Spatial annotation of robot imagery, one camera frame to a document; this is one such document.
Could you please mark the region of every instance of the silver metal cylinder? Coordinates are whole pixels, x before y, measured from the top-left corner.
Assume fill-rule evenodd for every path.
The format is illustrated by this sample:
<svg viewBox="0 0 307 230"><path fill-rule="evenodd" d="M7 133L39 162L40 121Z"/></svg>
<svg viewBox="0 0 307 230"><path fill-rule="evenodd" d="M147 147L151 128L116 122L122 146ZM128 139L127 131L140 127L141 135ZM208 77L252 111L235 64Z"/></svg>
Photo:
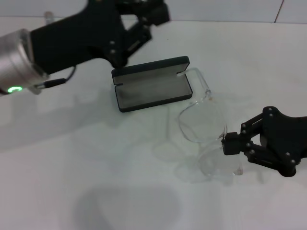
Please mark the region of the silver metal cylinder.
<svg viewBox="0 0 307 230"><path fill-rule="evenodd" d="M19 30L0 37L0 94L32 88L48 79L34 63L30 33Z"/></svg>

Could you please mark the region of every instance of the white table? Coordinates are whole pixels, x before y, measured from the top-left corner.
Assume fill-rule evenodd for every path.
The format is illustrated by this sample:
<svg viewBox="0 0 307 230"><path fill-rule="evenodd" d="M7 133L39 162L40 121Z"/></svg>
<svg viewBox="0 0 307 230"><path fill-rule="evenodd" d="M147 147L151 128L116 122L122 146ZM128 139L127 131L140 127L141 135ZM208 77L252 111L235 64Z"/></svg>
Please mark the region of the white table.
<svg viewBox="0 0 307 230"><path fill-rule="evenodd" d="M43 24L0 18L0 35ZM240 109L230 119L252 118L268 105L307 115L307 25L172 22L154 28L153 36L130 65L189 56L190 67ZM171 119L182 155L162 161L153 154L165 106L120 113L111 70L107 61L92 60L65 86L38 97L24 91L0 98L0 229L307 228L307 161L284 178L242 156L242 176L185 181L176 172L197 147ZM229 124L230 131L240 122Z"/></svg>

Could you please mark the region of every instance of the white surface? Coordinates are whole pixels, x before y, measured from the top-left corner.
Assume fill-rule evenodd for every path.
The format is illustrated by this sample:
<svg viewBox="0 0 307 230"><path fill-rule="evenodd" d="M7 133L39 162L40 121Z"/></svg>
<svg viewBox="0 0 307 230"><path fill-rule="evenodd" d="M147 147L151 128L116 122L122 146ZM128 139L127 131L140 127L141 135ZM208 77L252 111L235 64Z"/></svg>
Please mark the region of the white surface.
<svg viewBox="0 0 307 230"><path fill-rule="evenodd" d="M306 12L306 0L285 0L277 23L307 23Z"/></svg>
<svg viewBox="0 0 307 230"><path fill-rule="evenodd" d="M0 18L0 35L43 23ZM307 25L172 22L153 36L130 64L189 56L190 67L240 110L227 115L231 131L268 105L307 115ZM283 178L242 156L243 176L185 183L179 172L198 146L181 137L177 112L170 110L168 125L178 159L162 161L171 145L162 152L154 143L165 135L168 106L120 113L111 70L92 60L65 86L0 98L0 229L306 228L306 160Z"/></svg>
<svg viewBox="0 0 307 230"><path fill-rule="evenodd" d="M38 16L45 11L67 17L86 0L2 0L0 16ZM282 0L166 0L173 20L274 22Z"/></svg>

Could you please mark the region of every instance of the cable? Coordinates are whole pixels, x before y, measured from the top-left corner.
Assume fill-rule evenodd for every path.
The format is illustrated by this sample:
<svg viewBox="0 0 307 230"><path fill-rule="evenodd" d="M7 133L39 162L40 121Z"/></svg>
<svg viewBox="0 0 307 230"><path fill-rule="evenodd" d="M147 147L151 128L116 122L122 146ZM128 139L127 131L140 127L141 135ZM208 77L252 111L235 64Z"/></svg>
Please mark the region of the cable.
<svg viewBox="0 0 307 230"><path fill-rule="evenodd" d="M38 88L38 89L48 89L48 88L51 88L51 87L55 87L55 86L58 86L58 85L65 84L66 82L68 82L74 76L76 70L77 70L77 66L74 66L70 75L67 78L48 80L48 81L43 82L39 85L36 85L36 88Z"/></svg>

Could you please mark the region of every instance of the green led light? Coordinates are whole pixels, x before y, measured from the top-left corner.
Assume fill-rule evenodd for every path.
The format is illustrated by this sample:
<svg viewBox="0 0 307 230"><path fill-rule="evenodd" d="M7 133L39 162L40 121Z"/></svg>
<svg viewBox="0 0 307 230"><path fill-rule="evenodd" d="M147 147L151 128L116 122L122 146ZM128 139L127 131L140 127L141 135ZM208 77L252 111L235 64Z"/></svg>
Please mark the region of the green led light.
<svg viewBox="0 0 307 230"><path fill-rule="evenodd" d="M21 91L21 90L23 90L22 87L20 87L20 86L14 86L14 87L10 87L10 88L8 89L8 92L9 92L9 93L12 93L12 92Z"/></svg>

